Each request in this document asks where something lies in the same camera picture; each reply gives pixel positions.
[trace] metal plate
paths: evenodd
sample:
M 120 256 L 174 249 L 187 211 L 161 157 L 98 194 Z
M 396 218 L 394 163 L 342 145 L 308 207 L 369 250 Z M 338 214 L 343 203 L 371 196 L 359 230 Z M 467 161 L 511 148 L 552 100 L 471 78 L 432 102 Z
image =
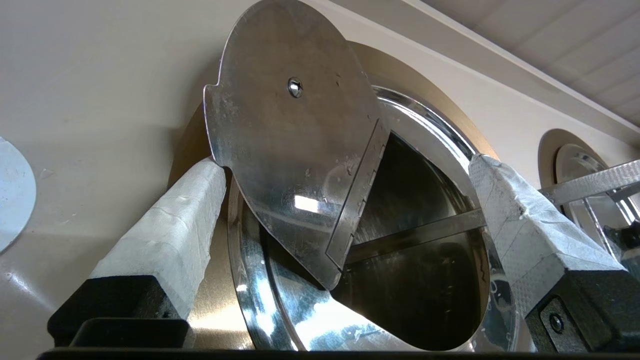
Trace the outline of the metal plate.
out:
M 301 2 L 261 1 L 229 35 L 204 107 L 215 161 L 232 169 L 269 233 L 332 289 L 352 232 L 333 240 L 334 229 L 341 214 L 355 228 L 352 213 L 369 188 L 356 189 L 345 207 L 349 191 L 380 162 L 375 156 L 362 169 L 380 109 L 346 40 Z M 330 243 L 339 250 L 335 261 L 326 254 Z

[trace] screw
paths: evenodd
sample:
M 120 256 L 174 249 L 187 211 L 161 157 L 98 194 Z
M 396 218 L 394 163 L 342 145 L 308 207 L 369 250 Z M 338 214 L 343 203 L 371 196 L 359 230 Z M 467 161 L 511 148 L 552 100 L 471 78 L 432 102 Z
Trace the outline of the screw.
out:
M 289 79 L 287 88 L 289 89 L 289 93 L 291 94 L 291 96 L 295 97 L 296 99 L 302 96 L 302 82 L 300 82 L 300 79 L 296 78 L 295 76 Z
M 562 334 L 562 331 L 564 330 L 564 323 L 560 315 L 555 313 L 549 315 L 549 323 L 551 324 L 551 329 L 558 334 Z

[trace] white ceiling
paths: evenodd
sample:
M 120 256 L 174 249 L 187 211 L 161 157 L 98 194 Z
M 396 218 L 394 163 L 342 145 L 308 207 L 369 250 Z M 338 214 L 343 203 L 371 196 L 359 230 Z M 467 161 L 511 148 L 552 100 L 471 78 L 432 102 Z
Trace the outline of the white ceiling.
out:
M 640 126 L 639 0 L 422 0 Z

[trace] stainless steel lid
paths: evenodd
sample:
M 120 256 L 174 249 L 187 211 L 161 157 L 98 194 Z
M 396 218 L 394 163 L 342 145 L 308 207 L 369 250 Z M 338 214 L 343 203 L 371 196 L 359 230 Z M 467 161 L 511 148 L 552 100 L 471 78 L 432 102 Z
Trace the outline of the stainless steel lid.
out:
M 229 35 L 204 107 L 215 161 L 266 231 L 333 289 L 388 138 L 347 41 L 304 3 L 260 1 Z
M 392 248 L 348 263 L 326 291 L 232 185 L 230 264 L 255 348 L 513 350 L 519 321 L 509 284 L 483 221 L 474 220 L 467 166 L 477 149 L 426 101 L 369 78 L 393 135 L 352 249 L 381 237 Z M 450 232 L 429 232 L 452 217 L 459 228 L 440 223 Z

